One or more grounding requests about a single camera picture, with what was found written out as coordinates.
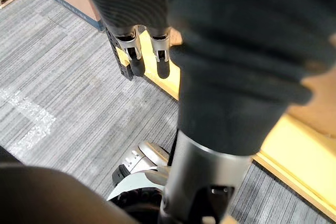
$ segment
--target white tape line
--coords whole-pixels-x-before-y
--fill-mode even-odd
[[[27,97],[22,98],[20,93],[20,91],[13,93],[10,89],[0,89],[0,99],[11,104],[18,112],[35,124],[23,138],[8,147],[13,155],[23,158],[27,150],[33,148],[50,134],[51,125],[56,118],[39,105],[31,102]]]

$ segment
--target metal clamp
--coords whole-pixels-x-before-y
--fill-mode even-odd
[[[140,37],[139,37],[138,29],[135,28],[134,32],[129,37],[131,39],[126,40],[126,41],[122,39],[123,37],[117,37],[116,39],[118,40],[118,43],[120,47],[122,48],[122,50],[127,54],[127,57],[129,60],[132,60],[132,55],[129,50],[131,48],[134,48],[136,56],[137,56],[136,58],[137,60],[140,60],[142,57],[142,53],[141,53],[141,44],[140,44]]]
[[[154,39],[151,37],[151,43],[153,47],[153,53],[155,54],[156,61],[160,62],[159,51],[164,52],[164,61],[169,61],[169,47],[170,37],[169,34],[164,39]]]

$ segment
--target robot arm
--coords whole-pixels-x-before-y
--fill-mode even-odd
[[[145,70],[137,25],[151,35],[159,75],[167,76],[167,67],[159,69],[169,55],[181,69],[179,133],[160,221],[212,216],[218,223],[288,105],[310,100],[301,79],[333,65],[334,0],[93,2],[136,75]],[[170,26],[184,44],[168,53]]]

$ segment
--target striped carpet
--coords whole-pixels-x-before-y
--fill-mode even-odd
[[[177,102],[124,78],[106,35],[53,0],[0,10],[0,42],[0,145],[25,164],[67,172],[107,197],[129,146],[170,149]],[[256,165],[230,213],[240,223],[331,222]]]

